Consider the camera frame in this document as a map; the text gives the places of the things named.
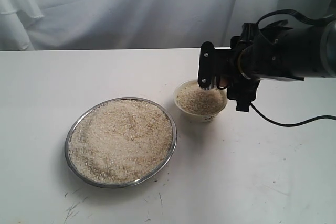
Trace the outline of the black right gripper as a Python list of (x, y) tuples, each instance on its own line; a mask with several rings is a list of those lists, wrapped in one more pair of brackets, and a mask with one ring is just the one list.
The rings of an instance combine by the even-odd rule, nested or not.
[(236, 111), (248, 112), (260, 84), (263, 43), (258, 23), (244, 23), (239, 36), (230, 40), (230, 48), (215, 48), (207, 41), (200, 47), (197, 82), (200, 88), (217, 88), (225, 77), (227, 97), (236, 102)]

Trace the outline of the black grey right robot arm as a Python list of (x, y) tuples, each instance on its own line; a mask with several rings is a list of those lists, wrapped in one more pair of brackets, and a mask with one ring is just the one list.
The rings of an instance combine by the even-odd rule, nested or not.
[(236, 110), (247, 112), (262, 79), (302, 81), (335, 77), (335, 22), (290, 28), (284, 20), (259, 30), (245, 23), (228, 49), (201, 45), (198, 85), (225, 89)]

